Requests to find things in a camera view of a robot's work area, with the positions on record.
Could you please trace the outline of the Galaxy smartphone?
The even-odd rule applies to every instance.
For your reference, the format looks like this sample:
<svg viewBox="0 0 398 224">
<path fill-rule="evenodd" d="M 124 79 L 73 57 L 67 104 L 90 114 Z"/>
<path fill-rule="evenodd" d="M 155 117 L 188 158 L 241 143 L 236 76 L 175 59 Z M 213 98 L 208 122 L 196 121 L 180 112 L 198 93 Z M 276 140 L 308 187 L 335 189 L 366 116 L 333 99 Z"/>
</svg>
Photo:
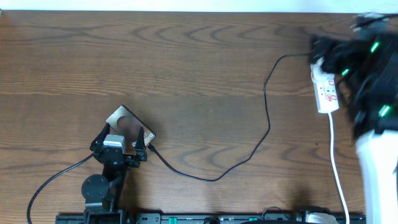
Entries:
<svg viewBox="0 0 398 224">
<path fill-rule="evenodd" d="M 144 145 L 148 146 L 156 134 L 146 126 L 132 111 L 121 105 L 107 119 L 106 122 L 119 134 L 125 137 L 126 141 L 135 147 L 139 131 L 144 130 Z"/>
</svg>

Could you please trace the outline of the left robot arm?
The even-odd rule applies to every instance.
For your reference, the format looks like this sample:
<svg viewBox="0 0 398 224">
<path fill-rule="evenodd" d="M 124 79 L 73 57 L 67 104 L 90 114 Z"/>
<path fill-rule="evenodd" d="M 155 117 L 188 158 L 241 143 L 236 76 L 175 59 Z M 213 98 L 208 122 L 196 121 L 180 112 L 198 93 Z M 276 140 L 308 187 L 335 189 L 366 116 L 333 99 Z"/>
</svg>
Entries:
<svg viewBox="0 0 398 224">
<path fill-rule="evenodd" d="M 124 136 L 111 134 L 108 123 L 91 143 L 90 150 L 103 165 L 103 171 L 89 176 L 81 186 L 85 198 L 84 223 L 134 223 L 134 215 L 121 208 L 119 201 L 129 170 L 147 160 L 144 128 L 140 127 L 137 134 L 136 154 L 126 154 L 125 148 Z"/>
</svg>

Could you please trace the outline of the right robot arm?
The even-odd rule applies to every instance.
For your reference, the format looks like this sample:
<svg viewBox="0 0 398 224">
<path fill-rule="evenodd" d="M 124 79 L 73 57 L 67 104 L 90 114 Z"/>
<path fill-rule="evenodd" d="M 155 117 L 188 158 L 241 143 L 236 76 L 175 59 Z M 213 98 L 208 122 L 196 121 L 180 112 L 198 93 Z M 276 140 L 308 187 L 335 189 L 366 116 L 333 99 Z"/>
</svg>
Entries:
<svg viewBox="0 0 398 224">
<path fill-rule="evenodd" d="M 309 63 L 319 113 L 346 106 L 364 185 L 367 223 L 397 223 L 397 33 L 391 15 L 363 13 L 358 36 L 314 35 Z"/>
</svg>

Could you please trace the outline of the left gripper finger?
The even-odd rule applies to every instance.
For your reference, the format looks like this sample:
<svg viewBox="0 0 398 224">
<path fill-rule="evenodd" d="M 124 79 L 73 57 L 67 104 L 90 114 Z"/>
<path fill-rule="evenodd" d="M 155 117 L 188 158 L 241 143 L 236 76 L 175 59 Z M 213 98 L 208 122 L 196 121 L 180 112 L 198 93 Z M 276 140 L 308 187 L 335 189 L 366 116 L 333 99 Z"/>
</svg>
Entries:
<svg viewBox="0 0 398 224">
<path fill-rule="evenodd" d="M 105 123 L 104 128 L 102 131 L 95 137 L 95 139 L 91 142 L 90 150 L 96 152 L 101 149 L 106 136 L 110 133 L 110 124 Z"/>
<path fill-rule="evenodd" d="M 144 128 L 140 127 L 139 133 L 137 135 L 137 140 L 134 146 L 134 150 L 137 154 L 145 154 L 146 153 L 146 145 L 144 142 Z"/>
</svg>

